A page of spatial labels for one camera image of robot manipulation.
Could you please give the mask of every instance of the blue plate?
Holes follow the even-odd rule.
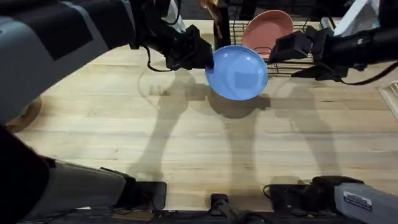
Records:
[[[266,87],[267,65],[253,50],[230,45],[216,50],[213,59],[214,68],[206,69],[206,77],[219,95],[230,100],[248,100]]]

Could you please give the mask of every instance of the label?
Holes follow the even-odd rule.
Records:
[[[345,202],[370,212],[372,211],[372,201],[370,199],[346,191],[343,192],[343,196]]]

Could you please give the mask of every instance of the wooden table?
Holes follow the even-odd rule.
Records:
[[[212,42],[212,22],[192,22]],[[375,88],[398,73],[362,87],[271,77],[259,97],[232,103],[203,70],[154,73],[146,60],[127,46],[97,58],[46,91],[39,117],[17,135],[46,156],[163,180],[168,209],[206,209],[210,194],[226,193],[268,210],[262,186],[328,174],[398,194],[398,123]]]

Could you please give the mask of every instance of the cable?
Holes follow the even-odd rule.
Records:
[[[307,25],[307,23],[308,23],[308,21],[310,20],[310,18],[309,17],[307,17],[307,20],[304,22],[304,25],[303,25],[303,32],[305,32],[305,30],[304,30],[304,28],[305,28],[305,26]]]
[[[148,46],[146,46],[146,45],[142,45],[142,46],[147,50],[147,55],[148,55],[148,63],[147,63],[147,66],[148,66],[149,69],[151,69],[151,70],[154,71],[154,72],[171,72],[171,71],[172,71],[172,69],[170,69],[170,70],[159,70],[159,69],[157,69],[157,68],[152,67],[152,66],[150,65],[150,51],[149,51],[149,48],[148,48]]]
[[[177,0],[177,4],[178,4],[178,6],[177,6],[177,16],[176,16],[174,22],[163,21],[164,23],[166,23],[169,26],[172,26],[172,25],[175,25],[178,22],[178,19],[180,17],[180,13],[181,13],[181,2],[182,2],[182,0]]]
[[[272,51],[272,48],[270,47],[256,47],[255,49],[253,49],[253,51],[257,52],[257,49],[269,49],[270,51]],[[271,52],[257,52],[257,54],[271,54]]]
[[[70,210],[70,211],[67,211],[67,212],[58,213],[58,214],[53,215],[51,217],[38,219],[38,220],[32,220],[32,221],[23,221],[23,222],[20,222],[20,223],[21,224],[48,224],[51,221],[54,221],[54,220],[56,220],[58,218],[65,217],[65,216],[67,216],[67,215],[69,215],[69,214],[71,214],[71,213],[73,213],[75,211],[76,210],[73,209],[73,210]]]
[[[240,219],[241,222],[238,221],[238,223],[243,223],[243,224],[245,224],[245,223],[246,223],[246,220],[247,220],[248,218],[251,218],[251,217],[259,218],[259,219],[261,219],[261,221],[262,221],[263,223],[270,223],[270,224],[272,224],[272,221],[270,221],[268,218],[262,216],[260,213],[257,213],[257,212],[247,212],[247,213]]]
[[[262,188],[262,193],[264,194],[264,196],[266,196],[269,200],[271,200],[271,196],[269,194],[266,193],[266,189],[269,187],[270,185],[265,185],[264,188]]]
[[[353,86],[359,86],[359,85],[366,85],[369,83],[372,83],[376,80],[379,80],[383,77],[385,77],[386,75],[388,75],[390,72],[392,72],[394,69],[396,69],[398,67],[398,62],[393,63],[392,65],[388,66],[386,69],[384,69],[381,73],[379,73],[378,75],[375,75],[372,78],[368,78],[367,80],[363,80],[360,82],[356,82],[356,83],[346,83],[344,80],[342,80],[341,78],[338,80],[341,83],[344,83],[346,85],[353,85]]]

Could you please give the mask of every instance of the dish rack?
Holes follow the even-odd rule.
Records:
[[[227,45],[241,45],[243,32],[249,21],[267,10],[278,9],[287,12],[294,21],[294,32],[305,30],[309,21],[320,21],[317,19],[320,15],[312,14],[315,7],[316,0],[223,0],[218,3],[222,15],[222,22],[218,24],[221,38],[218,38],[220,35],[216,26],[213,29],[215,49]],[[267,67],[270,76],[290,77],[293,73],[312,65],[313,58],[309,54],[305,59],[288,60]]]

